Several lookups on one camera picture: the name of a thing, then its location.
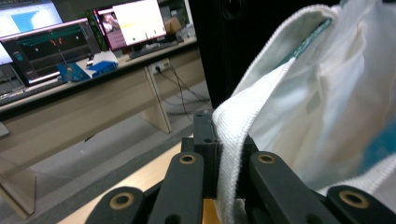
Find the black plastic part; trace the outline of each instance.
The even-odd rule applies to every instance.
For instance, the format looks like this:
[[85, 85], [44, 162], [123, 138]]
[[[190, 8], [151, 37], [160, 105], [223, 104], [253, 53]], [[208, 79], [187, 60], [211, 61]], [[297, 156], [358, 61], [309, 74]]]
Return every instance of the black plastic part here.
[[122, 187], [111, 190], [95, 206], [86, 224], [145, 223], [144, 195], [140, 189]]
[[180, 152], [193, 152], [194, 151], [194, 139], [184, 137], [181, 139]]
[[332, 187], [326, 206], [342, 223], [396, 223], [396, 215], [370, 194], [350, 186]]
[[201, 224], [204, 159], [180, 152], [171, 160], [148, 223]]
[[250, 210], [250, 213], [248, 214], [248, 220], [250, 224], [274, 223], [274, 221], [271, 219], [271, 216], [258, 207], [254, 207]]
[[209, 110], [194, 115], [194, 152], [205, 158], [204, 198], [217, 197], [216, 190], [219, 177], [219, 160], [221, 149], [212, 123]]
[[248, 163], [250, 155], [258, 152], [256, 144], [250, 136], [247, 136], [244, 143], [244, 150], [241, 155], [241, 171], [238, 176], [238, 181], [236, 183], [236, 197], [247, 199], [248, 195], [253, 191], [253, 186], [250, 181]]
[[143, 194], [145, 196], [144, 202], [144, 211], [147, 214], [147, 217], [152, 211], [154, 207], [155, 200], [157, 200], [158, 193], [160, 192], [161, 185], [163, 184], [162, 181], [158, 182], [156, 185], [152, 186], [151, 188], [147, 189]]
[[276, 154], [253, 153], [249, 171], [274, 223], [339, 223]]

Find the wall socket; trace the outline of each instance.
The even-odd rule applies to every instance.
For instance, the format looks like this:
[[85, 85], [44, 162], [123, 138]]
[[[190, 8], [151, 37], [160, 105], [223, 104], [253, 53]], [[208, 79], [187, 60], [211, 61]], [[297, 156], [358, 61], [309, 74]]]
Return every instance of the wall socket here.
[[171, 64], [169, 63], [169, 59], [162, 59], [156, 63], [152, 63], [149, 66], [149, 70], [151, 71], [151, 74], [155, 75], [158, 73], [156, 67], [160, 67], [161, 72], [165, 71], [166, 69], [169, 69], [171, 67]]

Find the wooden desk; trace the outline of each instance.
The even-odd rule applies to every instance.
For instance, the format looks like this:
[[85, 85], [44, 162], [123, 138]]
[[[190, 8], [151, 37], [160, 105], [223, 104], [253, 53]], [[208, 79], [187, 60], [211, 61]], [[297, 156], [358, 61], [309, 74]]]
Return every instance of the wooden desk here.
[[[161, 156], [151, 161], [135, 173], [123, 179], [112, 188], [99, 195], [89, 203], [80, 207], [76, 212], [64, 218], [59, 224], [82, 224], [86, 221], [93, 208], [99, 203], [102, 197], [113, 189], [119, 187], [134, 187], [145, 191], [161, 180], [164, 179], [166, 168], [169, 166], [172, 158], [180, 152], [181, 144], [177, 144], [164, 152]], [[207, 224], [218, 224], [219, 220], [216, 214], [215, 206], [212, 200], [204, 200], [203, 222]]]
[[162, 99], [179, 92], [179, 87], [151, 74], [148, 65], [169, 58], [183, 82], [197, 84], [205, 80], [200, 53], [198, 47], [186, 49], [195, 42], [134, 60], [122, 57], [115, 72], [0, 107], [0, 119], [10, 131], [0, 137], [0, 194], [27, 218], [35, 210], [35, 174], [26, 168], [140, 112], [148, 122], [171, 132]]

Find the monitor screen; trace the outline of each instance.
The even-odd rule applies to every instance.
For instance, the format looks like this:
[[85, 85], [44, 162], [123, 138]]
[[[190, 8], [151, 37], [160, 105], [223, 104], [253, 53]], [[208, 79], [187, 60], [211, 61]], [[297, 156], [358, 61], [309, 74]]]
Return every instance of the monitor screen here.
[[[52, 1], [34, 1], [23, 5], [13, 4], [0, 7], [0, 37], [14, 35], [34, 29], [62, 23], [58, 11]], [[0, 45], [0, 65], [12, 63], [10, 56]]]
[[157, 0], [140, 0], [92, 10], [111, 50], [166, 35]]
[[59, 76], [57, 65], [91, 58], [101, 50], [86, 18], [0, 37], [26, 87]]

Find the gray floor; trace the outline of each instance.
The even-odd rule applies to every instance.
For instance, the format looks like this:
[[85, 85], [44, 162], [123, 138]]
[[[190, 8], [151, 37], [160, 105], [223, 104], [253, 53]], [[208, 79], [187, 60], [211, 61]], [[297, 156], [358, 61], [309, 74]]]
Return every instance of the gray floor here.
[[[212, 107], [197, 101], [209, 98], [205, 82], [191, 90], [163, 101], [171, 133], [138, 114], [30, 167], [37, 182], [35, 213], [22, 220], [0, 198], [0, 223], [56, 223], [192, 134], [192, 114]], [[187, 116], [185, 110], [192, 113]]]

